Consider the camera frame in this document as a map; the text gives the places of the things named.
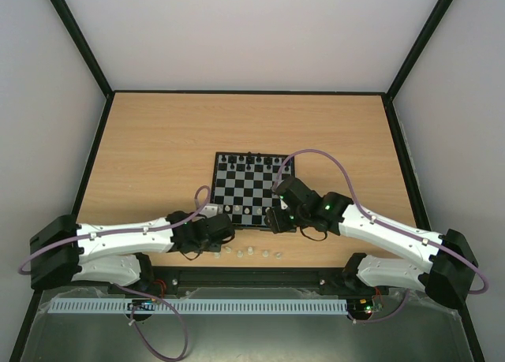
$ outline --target wire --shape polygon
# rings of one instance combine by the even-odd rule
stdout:
[[[197,189],[195,193],[195,203],[198,204],[198,194],[202,190],[207,190],[207,196],[205,197],[204,202],[202,203],[201,206],[199,206],[196,211],[194,211],[192,214],[190,214],[187,218],[181,220],[180,222],[176,222],[174,224],[168,224],[166,226],[157,226],[157,227],[152,227],[148,229],[148,233],[150,232],[159,232],[161,230],[171,230],[173,228],[177,228],[178,226],[181,226],[182,224],[189,222],[193,220],[204,208],[207,206],[211,199],[211,189],[204,185],[201,186],[199,189]],[[139,233],[139,232],[144,232],[144,228],[129,228],[129,229],[122,229],[122,230],[103,230],[101,232],[96,232],[97,237],[102,237],[102,236],[110,236],[113,234],[124,234],[124,233]],[[84,240],[87,238],[91,238],[92,235],[90,233],[88,234],[83,234],[80,236],[74,236],[74,237],[69,237],[64,240],[56,241],[53,244],[49,244],[47,246],[44,246],[43,248],[37,250],[30,256],[28,256],[22,263],[21,265],[17,268],[17,272],[21,275],[30,275],[31,271],[24,270],[24,267],[28,265],[31,261],[33,261],[35,258],[41,256],[42,254],[49,252],[52,249],[58,248],[60,246],[63,246],[65,244],[72,244],[73,242],[79,241],[79,240]]]
[[[188,326],[187,326],[186,322],[184,321],[184,319],[182,318],[181,314],[177,311],[177,309],[175,309],[175,307],[172,304],[170,304],[169,302],[167,302],[166,300],[159,298],[159,297],[155,297],[154,295],[150,295],[148,293],[142,293],[141,291],[136,291],[134,289],[128,289],[126,287],[123,287],[122,285],[115,285],[115,286],[118,287],[119,289],[125,291],[126,293],[132,293],[134,295],[139,295],[141,297],[147,297],[147,298],[156,300],[159,303],[166,305],[174,313],[174,315],[177,316],[179,323],[181,323],[182,331],[184,332],[184,348],[182,349],[181,354],[179,354],[179,356],[176,356],[175,358],[172,358],[169,356],[164,356],[163,354],[157,352],[155,350],[155,348],[153,348],[151,346],[151,344],[149,343],[147,338],[142,334],[142,332],[140,331],[140,328],[137,325],[137,322],[133,318],[133,316],[135,315],[135,310],[137,309],[137,306],[132,308],[132,311],[129,315],[129,319],[130,319],[130,325],[133,325],[133,327],[135,328],[135,331],[140,336],[140,340],[142,341],[144,346],[149,350],[149,352],[153,356],[155,356],[159,360],[163,360],[165,362],[177,362],[179,360],[183,360],[185,358],[185,354],[186,354],[186,351],[188,350],[188,344],[189,344]]]
[[[317,242],[321,242],[321,241],[324,241],[324,240],[326,240],[326,239],[328,238],[328,232],[324,232],[324,237],[323,237],[323,238],[321,238],[320,240],[317,240],[317,239],[312,238],[312,237],[310,237],[310,236],[307,236],[305,233],[303,233],[303,229],[304,229],[304,228],[301,228],[301,227],[300,227],[300,233],[301,233],[301,235],[302,235],[303,237],[308,238],[309,240],[312,240],[312,241],[317,241]]]
[[[164,281],[162,281],[161,279],[156,279],[153,283],[155,285],[161,286],[161,293],[159,294],[159,297],[161,297],[163,299],[165,297],[166,283]]]
[[[272,191],[274,191],[277,186],[279,185],[279,179],[281,177],[281,173],[282,173],[282,168],[288,163],[288,161],[290,161],[290,159],[292,159],[295,155],[300,155],[302,153],[317,153],[318,155],[324,155],[325,157],[329,158],[339,169],[340,171],[342,171],[342,174],[344,176],[344,178],[346,179],[346,183],[347,183],[347,186],[349,187],[349,191],[350,191],[350,195],[352,196],[353,198],[353,201],[354,201],[354,204],[356,205],[356,208],[361,212],[361,214],[363,216],[365,216],[368,220],[372,220],[372,216],[367,213],[367,211],[361,206],[360,204],[360,201],[357,199],[357,195],[356,195],[356,192],[354,191],[354,187],[353,187],[353,184],[351,183],[350,181],[350,177],[349,177],[349,174],[347,173],[346,169],[344,168],[344,166],[337,160],[335,159],[334,157],[332,157],[331,155],[329,155],[327,152],[325,151],[320,151],[320,150],[317,150],[317,149],[303,149],[301,151],[295,151],[294,153],[291,153],[290,155],[288,155],[286,157],[286,159],[284,161],[282,161],[282,164],[281,166],[279,167],[279,172],[277,173],[277,175],[275,176],[275,181],[274,181],[274,185],[272,186]],[[380,226],[383,226],[384,228],[387,228],[389,230],[392,230],[396,233],[400,233],[404,236],[407,236],[407,237],[410,237],[416,241],[420,241],[420,242],[423,242],[425,239],[421,236],[418,236],[414,233],[411,233],[411,232],[408,232],[406,230],[403,230],[401,228],[398,228],[397,226],[393,226],[392,224],[389,224],[388,222],[384,222],[382,220],[380,220],[379,218],[375,219],[375,224],[378,224]],[[482,294],[482,293],[485,293],[486,291],[488,291],[489,289],[489,280],[486,278],[486,276],[484,275],[484,273],[478,268],[476,267],[475,265],[473,265],[473,263],[471,263],[469,260],[467,260],[466,258],[460,256],[458,253],[450,250],[449,248],[447,248],[446,246],[444,245],[441,245],[441,244],[437,244],[436,242],[433,242],[431,240],[427,240],[428,242],[428,245],[431,245],[435,248],[438,248],[439,250],[441,250],[442,252],[446,252],[448,255],[456,258],[459,262],[465,264],[467,267],[469,267],[475,274],[477,274],[482,282],[483,282],[483,286],[481,289],[471,289],[469,291],[469,293],[472,293],[472,294]]]
[[[347,317],[349,317],[351,320],[353,320],[353,323],[358,323],[358,324],[371,324],[371,323],[380,323],[382,321],[388,320],[394,315],[397,315],[407,304],[407,299],[409,298],[410,290],[405,291],[405,296],[403,297],[402,303],[396,308],[392,313],[389,315],[386,315],[384,317],[381,317],[379,319],[368,319],[368,320],[356,320],[350,313],[347,314]]]
[[[375,296],[372,297],[372,299],[374,299],[375,297],[379,297],[380,303],[382,304],[383,308],[385,308],[386,306],[384,305],[384,300],[382,299],[382,293],[380,292],[380,290],[377,287],[374,287],[374,289],[376,289],[376,294],[375,294]]]
[[[195,259],[197,259],[198,257],[201,256],[202,254],[202,251],[199,250],[198,251],[198,254],[196,254],[196,256],[194,256],[193,258],[189,258],[186,254],[184,254],[183,252],[181,252],[181,254],[184,256],[184,258],[186,258],[188,261],[194,261]]]

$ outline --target chessboard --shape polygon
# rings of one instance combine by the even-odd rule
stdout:
[[[236,229],[269,229],[264,221],[266,210],[281,204],[271,187],[286,157],[216,152],[211,203],[218,204],[219,211],[230,216]],[[281,181],[290,175],[294,176],[294,159],[284,167]]]

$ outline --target black frame edge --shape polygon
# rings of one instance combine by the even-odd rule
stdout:
[[[28,309],[24,315],[23,323],[21,324],[21,328],[19,333],[17,334],[16,343],[14,344],[13,352],[10,355],[10,362],[17,362],[21,360],[23,356],[24,347],[26,346],[26,342],[28,341],[28,336],[30,335],[30,330],[32,328],[33,320],[35,320],[35,316],[37,314],[37,310],[39,309],[40,299],[42,298],[41,291],[35,291],[32,295],[32,299],[30,300],[30,304],[28,305]]]
[[[60,16],[63,24],[70,37],[72,37],[73,42],[76,44],[77,49],[80,52],[80,55],[86,62],[89,70],[92,72],[96,83],[99,85],[103,94],[107,97],[108,95],[112,95],[112,87],[109,85],[105,75],[103,74],[98,62],[96,61],[95,55],[93,54],[91,48],[88,45],[88,42],[84,38],[84,35],[80,31],[79,25],[77,24],[75,18],[70,11],[70,8],[66,4],[65,0],[50,0],[53,4],[54,9]]]
[[[412,163],[410,162],[409,152],[407,151],[402,129],[398,117],[396,116],[393,100],[387,95],[383,95],[382,100],[416,226],[424,230],[429,230],[428,214],[426,213],[425,205],[421,198],[421,191],[419,190],[416,175],[413,171]]]
[[[92,175],[93,165],[95,164],[96,155],[98,154],[98,149],[100,147],[100,142],[102,141],[103,132],[105,131],[105,126],[107,124],[107,119],[109,118],[110,108],[112,107],[112,102],[114,101],[114,93],[107,96],[105,101],[105,106],[103,107],[102,116],[96,129],[95,138],[93,139],[92,148],[89,151],[88,161],[86,162],[86,167],[82,174],[80,180],[79,189],[77,190],[77,195],[75,202],[72,207],[72,215],[78,215],[80,206],[84,199],[84,194],[86,193],[86,188],[88,187],[89,178]]]
[[[391,130],[393,143],[395,145],[396,154],[398,156],[400,169],[402,170],[403,180],[409,196],[410,206],[412,207],[413,217],[416,221],[416,226],[424,230],[431,230],[428,214],[426,213],[425,205],[421,197],[421,191],[419,190],[419,185],[417,184],[416,175],[413,171],[405,139],[403,138],[402,129],[393,105],[393,98],[389,95],[383,95],[383,104],[386,111],[387,122],[389,123],[389,129]],[[473,360],[475,362],[484,362],[484,354],[482,353],[482,348],[477,338],[475,328],[473,327],[472,318],[470,317],[468,308],[465,306],[459,311],[459,315],[462,319],[463,329],[466,334],[466,340],[468,341]]]
[[[360,95],[382,96],[381,91],[290,91],[290,90],[115,90],[137,94],[240,94],[240,95]]]
[[[438,27],[439,23],[443,19],[443,16],[451,6],[453,0],[438,0],[430,13],[428,19],[426,20],[425,25],[421,29],[421,33],[417,37],[414,42],[412,48],[410,48],[410,52],[407,54],[405,61],[402,64],[402,67],[396,74],[393,83],[389,87],[387,91],[387,96],[391,99],[394,99],[398,94],[403,84],[405,83],[407,77],[410,74],[410,71],[416,64],[418,58],[421,56],[423,50],[425,49],[428,41],[431,39],[433,33]]]

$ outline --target black cable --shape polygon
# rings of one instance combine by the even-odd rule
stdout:
[[[315,238],[309,237],[305,233],[303,233],[303,229],[304,228],[300,227],[300,233],[302,234],[303,237],[307,237],[309,240],[321,242],[321,241],[324,241],[324,240],[326,240],[328,238],[328,232],[324,232],[324,238],[321,238],[320,240],[316,240]]]
[[[228,244],[230,241],[233,241],[234,239],[235,239],[235,235],[234,235],[234,234],[232,234],[232,235],[230,236],[230,239],[229,239],[229,240],[223,240],[223,241],[221,241],[221,245]]]
[[[188,261],[194,261],[195,259],[197,259],[198,257],[200,257],[200,256],[201,256],[202,251],[201,251],[201,250],[199,250],[199,251],[198,251],[198,254],[197,254],[197,255],[196,255],[196,257],[194,257],[194,258],[189,258],[189,257],[188,257],[186,254],[184,254],[183,252],[181,252],[181,254],[182,254],[182,255],[183,255],[183,256],[184,256],[184,257],[185,257]]]

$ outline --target black metal frame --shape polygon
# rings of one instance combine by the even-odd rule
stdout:
[[[72,37],[74,43],[76,44],[78,50],[80,51],[84,61],[91,70],[97,84],[100,86],[104,96],[107,101],[103,109],[103,114],[100,119],[99,127],[93,141],[92,149],[88,157],[88,162],[84,169],[82,181],[80,183],[79,191],[75,200],[75,204],[72,209],[72,213],[77,215],[82,200],[84,198],[84,193],[88,185],[88,180],[91,176],[92,167],[95,161],[96,154],[98,152],[99,144],[102,139],[102,134],[105,129],[108,114],[110,112],[110,107],[114,101],[115,92],[159,92],[159,93],[191,93],[191,94],[250,94],[250,95],[380,95],[383,100],[384,109],[386,111],[387,121],[391,130],[391,136],[395,144],[396,153],[398,155],[398,162],[400,168],[402,169],[402,175],[405,182],[406,190],[409,196],[410,205],[412,207],[413,216],[415,218],[418,227],[430,230],[430,225],[428,221],[428,216],[426,214],[425,206],[423,204],[421,193],[417,184],[417,179],[413,171],[413,167],[410,161],[409,154],[406,149],[405,140],[402,135],[402,130],[400,129],[398,118],[395,112],[395,107],[393,105],[393,99],[398,94],[400,88],[404,84],[406,78],[408,77],[410,71],[414,67],[416,61],[421,56],[423,49],[426,47],[428,41],[430,40],[432,34],[436,30],[438,24],[441,22],[443,15],[449,9],[453,0],[438,0],[435,8],[431,12],[429,18],[427,19],[425,26],[422,28],[420,35],[417,37],[416,42],[412,46],[410,52],[406,56],[402,67],[398,71],[396,78],[393,80],[387,93],[385,92],[359,92],[359,91],[209,91],[209,90],[116,90],[114,91],[108,84],[106,77],[104,76],[98,62],[92,53],[86,39],[84,38],[79,26],[73,17],[69,7],[66,5],[65,0],[50,0],[57,11],[58,15],[62,19],[67,31]],[[174,274],[177,275],[178,288],[174,288],[176,291],[194,287],[195,285],[209,285],[216,284],[222,285],[223,280],[226,280],[228,285],[240,285],[247,286],[251,285],[253,282],[254,286],[277,286],[281,282],[290,282],[289,286],[307,289],[319,289],[320,292],[325,293],[325,288],[328,285],[321,285],[320,280],[324,279],[327,274],[335,276],[341,269],[256,269],[256,268],[212,268],[212,269],[199,269],[199,268],[176,268],[169,269],[163,268],[159,270],[160,274]],[[171,276],[166,276],[166,281],[171,282]],[[209,277],[214,277],[214,282],[209,283]],[[19,361],[21,359],[22,353],[24,351],[24,346],[26,344],[30,327],[32,325],[33,319],[35,318],[36,311],[39,305],[41,297],[41,292],[35,292],[33,294],[30,305],[24,322],[21,326],[16,344],[13,349],[13,353],[10,357],[11,361]],[[482,353],[477,335],[473,328],[472,320],[470,318],[468,308],[464,308],[459,312],[462,317],[462,324],[464,326],[466,337],[469,342],[470,350],[473,354],[473,359],[476,362],[484,361],[484,355]]]

